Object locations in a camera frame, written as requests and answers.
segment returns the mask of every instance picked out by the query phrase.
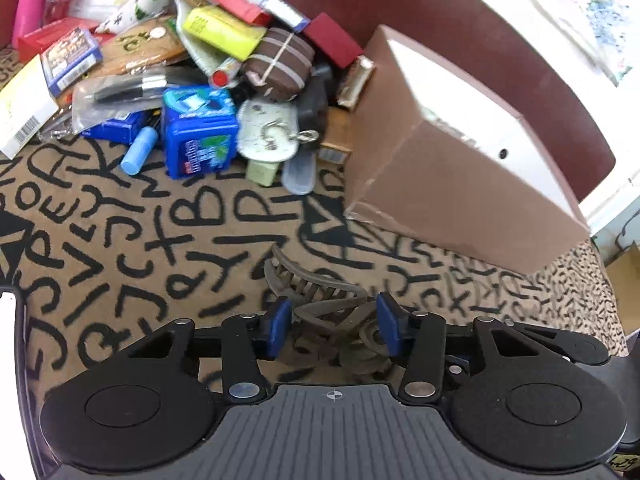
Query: small red cap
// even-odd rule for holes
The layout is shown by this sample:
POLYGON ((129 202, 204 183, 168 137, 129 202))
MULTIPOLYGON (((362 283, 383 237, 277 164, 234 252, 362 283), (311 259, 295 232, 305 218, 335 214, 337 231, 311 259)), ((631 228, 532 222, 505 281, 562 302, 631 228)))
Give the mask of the small red cap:
POLYGON ((229 76, 222 71, 214 72, 211 76, 211 82, 213 86, 222 88, 229 84, 229 76))

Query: tan carpet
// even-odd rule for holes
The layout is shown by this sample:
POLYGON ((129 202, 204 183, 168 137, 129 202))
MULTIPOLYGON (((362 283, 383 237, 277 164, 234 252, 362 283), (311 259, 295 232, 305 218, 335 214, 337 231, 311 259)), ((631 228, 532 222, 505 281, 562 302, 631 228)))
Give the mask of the tan carpet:
MULTIPOLYGON (((0 81, 18 65, 0 56, 0 81)), ((276 242, 303 267, 389 290, 450 322, 482 314, 591 333, 625 354, 599 259, 585 242, 522 276, 342 216, 342 175, 291 196, 224 175, 176 182, 156 151, 136 177, 124 147, 73 138, 0 160, 0 278, 25 292, 28 366, 37 405, 47 390, 177 317, 197 326, 261 310, 273 298, 262 263, 276 242)), ((220 363, 202 379, 219 387, 220 363)), ((263 368, 271 381, 353 381, 339 367, 263 368)))

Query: pink package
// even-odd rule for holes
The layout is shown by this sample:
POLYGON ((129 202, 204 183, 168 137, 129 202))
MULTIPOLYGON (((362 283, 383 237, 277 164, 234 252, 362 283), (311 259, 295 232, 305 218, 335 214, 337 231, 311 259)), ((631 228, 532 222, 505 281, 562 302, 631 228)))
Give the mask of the pink package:
POLYGON ((15 12, 15 24, 12 44, 17 48, 18 38, 37 30, 42 26, 44 0, 19 0, 15 12))

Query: metal rivet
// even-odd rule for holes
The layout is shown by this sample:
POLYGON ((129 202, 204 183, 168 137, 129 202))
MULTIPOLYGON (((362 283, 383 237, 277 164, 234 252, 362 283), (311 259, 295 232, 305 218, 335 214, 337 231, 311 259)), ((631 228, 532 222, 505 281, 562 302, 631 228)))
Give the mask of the metal rivet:
POLYGON ((404 387, 404 392, 411 397, 431 397, 436 392, 436 387, 424 381, 414 381, 404 387))
POLYGON ((253 383, 236 383, 229 388, 229 395, 236 399, 251 399, 260 393, 260 386, 253 383))

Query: blue container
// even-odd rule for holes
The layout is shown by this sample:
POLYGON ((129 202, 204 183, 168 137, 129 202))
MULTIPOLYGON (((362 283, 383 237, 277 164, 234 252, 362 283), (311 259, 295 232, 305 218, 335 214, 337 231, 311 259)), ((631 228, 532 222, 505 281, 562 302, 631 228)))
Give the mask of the blue container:
POLYGON ((110 140, 131 145, 150 116, 151 111, 149 110, 124 114, 93 126, 82 132, 81 135, 91 139, 110 140))
POLYGON ((227 90, 189 86, 165 91, 162 145, 169 176, 226 170, 236 156, 238 129, 227 90))
POLYGON ((127 151, 120 163, 122 171, 131 176, 140 173, 142 165, 156 145, 156 142, 158 142, 158 132, 151 126, 142 128, 140 134, 136 137, 136 140, 134 140, 129 151, 127 151))

